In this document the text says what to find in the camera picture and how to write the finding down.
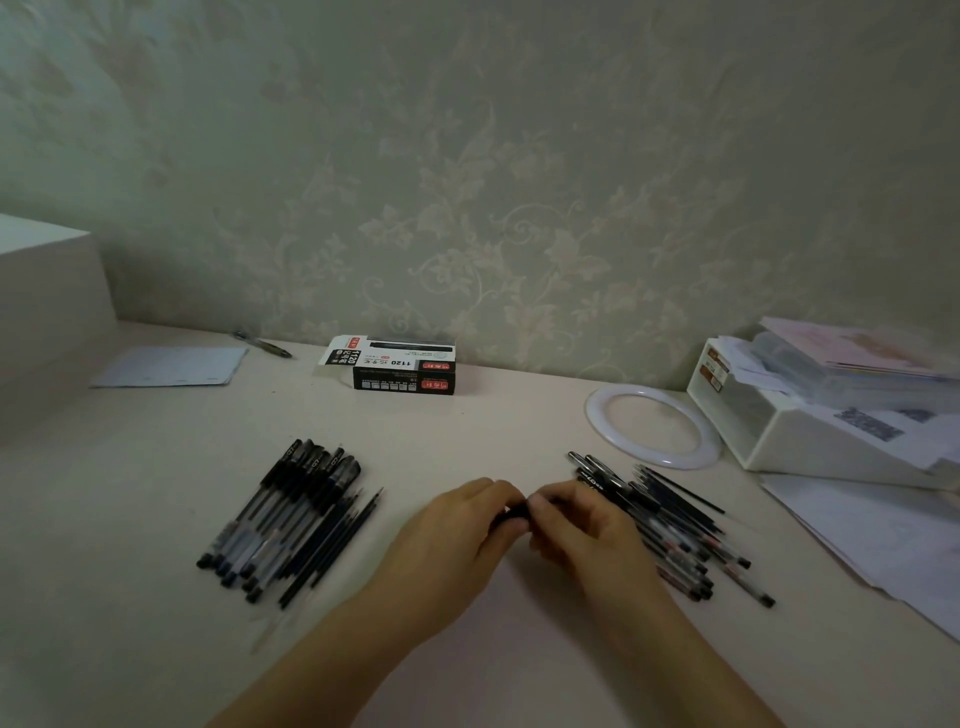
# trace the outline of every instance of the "qr code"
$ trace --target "qr code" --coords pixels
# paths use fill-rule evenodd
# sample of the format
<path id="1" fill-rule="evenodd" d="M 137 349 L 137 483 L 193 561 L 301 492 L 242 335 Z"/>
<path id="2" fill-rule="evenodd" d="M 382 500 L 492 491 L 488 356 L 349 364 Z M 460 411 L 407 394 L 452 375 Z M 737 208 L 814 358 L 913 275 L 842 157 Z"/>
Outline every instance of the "qr code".
<path id="1" fill-rule="evenodd" d="M 919 423 L 921 425 L 936 417 L 935 414 L 928 412 L 925 409 L 899 409 L 897 411 L 903 415 L 903 417 L 908 417 L 915 423 Z"/>
<path id="2" fill-rule="evenodd" d="M 894 438 L 900 437 L 903 434 L 903 430 L 881 422 L 876 417 L 871 417 L 866 412 L 861 412 L 854 407 L 845 409 L 843 412 L 838 412 L 833 416 L 848 425 L 853 425 L 857 429 L 863 430 L 868 435 L 873 435 L 885 443 L 889 443 Z"/>

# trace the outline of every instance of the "wallpaper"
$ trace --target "wallpaper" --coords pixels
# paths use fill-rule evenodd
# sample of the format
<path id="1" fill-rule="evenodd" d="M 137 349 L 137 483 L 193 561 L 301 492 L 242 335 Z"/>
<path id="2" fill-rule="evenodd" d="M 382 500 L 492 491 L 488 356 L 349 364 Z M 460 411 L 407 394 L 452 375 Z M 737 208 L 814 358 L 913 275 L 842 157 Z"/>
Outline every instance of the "wallpaper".
<path id="1" fill-rule="evenodd" d="M 123 318 L 682 386 L 772 314 L 960 340 L 938 0 L 0 0 L 0 208 Z"/>

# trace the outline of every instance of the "desk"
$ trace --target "desk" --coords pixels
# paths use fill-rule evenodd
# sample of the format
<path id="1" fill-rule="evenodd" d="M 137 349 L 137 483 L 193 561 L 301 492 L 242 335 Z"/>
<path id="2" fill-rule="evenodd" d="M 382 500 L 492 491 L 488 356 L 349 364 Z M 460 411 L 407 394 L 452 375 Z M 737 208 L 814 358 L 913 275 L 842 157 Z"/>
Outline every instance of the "desk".
<path id="1" fill-rule="evenodd" d="M 122 325 L 0 390 L 0 724 L 199 725 L 358 589 L 437 493 L 479 475 L 529 493 L 570 477 L 570 449 L 621 473 L 633 464 L 587 423 L 597 384 L 578 379 L 464 367 L 452 398 L 357 392 L 313 375 L 321 348 L 284 344 L 296 360 L 251 350 L 227 387 L 85 387 L 127 346 L 234 343 Z M 627 404 L 620 415 L 652 447 L 690 443 L 661 405 Z M 296 437 L 343 444 L 363 487 L 387 493 L 323 585 L 276 622 L 272 599 L 252 607 L 194 562 Z M 960 644 L 858 584 L 728 453 L 682 481 L 735 516 L 722 524 L 778 603 L 761 608 L 716 569 L 713 600 L 679 603 L 788 725 L 956 725 Z M 638 724 L 659 724 L 648 696 L 525 547 L 357 721 Z"/>

